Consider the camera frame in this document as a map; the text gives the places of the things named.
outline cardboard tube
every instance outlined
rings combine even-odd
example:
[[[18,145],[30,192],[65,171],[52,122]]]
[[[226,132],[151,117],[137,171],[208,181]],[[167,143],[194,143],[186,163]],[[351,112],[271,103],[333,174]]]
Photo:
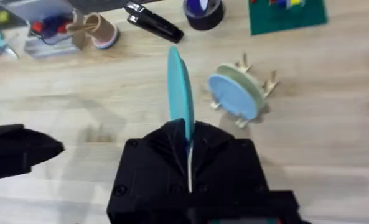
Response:
[[[115,26],[100,14],[92,12],[87,15],[85,19],[86,24],[97,24],[94,29],[90,29],[87,32],[100,43],[108,42],[114,37]]]

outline stapler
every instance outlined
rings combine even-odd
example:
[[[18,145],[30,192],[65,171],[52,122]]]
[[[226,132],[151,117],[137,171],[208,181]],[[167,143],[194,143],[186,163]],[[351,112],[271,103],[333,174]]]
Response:
[[[178,27],[140,4],[128,1],[124,9],[129,13],[128,22],[159,37],[177,44],[184,36]]]

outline light blue plastic disc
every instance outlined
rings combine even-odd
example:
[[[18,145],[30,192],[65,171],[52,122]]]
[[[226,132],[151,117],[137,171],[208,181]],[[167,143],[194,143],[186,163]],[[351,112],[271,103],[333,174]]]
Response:
[[[176,47],[169,49],[167,59],[167,91],[171,120],[183,118],[185,121],[185,137],[189,142],[194,131],[194,106],[191,83],[187,67],[180,58]]]
[[[243,119],[257,118],[258,107],[255,99],[236,81],[221,74],[214,74],[209,77],[208,85],[222,108]]]

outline wooden table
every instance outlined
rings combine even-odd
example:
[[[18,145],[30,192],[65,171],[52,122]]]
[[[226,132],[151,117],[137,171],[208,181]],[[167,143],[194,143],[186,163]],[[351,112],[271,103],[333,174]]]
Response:
[[[326,0],[326,26],[254,37],[247,2],[225,5],[224,20],[206,32],[189,27],[181,2],[147,5],[185,32],[177,47],[189,69],[196,119],[251,138],[271,188],[293,189],[305,218],[369,223],[369,1]],[[103,15],[122,30],[112,49],[0,58],[0,124],[23,123],[66,146],[31,174],[0,180],[0,224],[108,224],[106,204],[125,141],[168,120],[172,44],[128,24],[123,10]],[[206,80],[243,52],[257,76],[277,70],[281,84],[264,121],[240,131],[210,109]]]

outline tape roll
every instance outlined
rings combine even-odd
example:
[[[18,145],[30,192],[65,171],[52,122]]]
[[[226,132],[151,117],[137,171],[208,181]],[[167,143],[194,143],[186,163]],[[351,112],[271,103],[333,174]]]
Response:
[[[188,0],[184,0],[183,9],[191,27],[196,30],[209,30],[217,26],[224,16],[222,0],[209,0],[205,14],[197,16],[188,8]]]

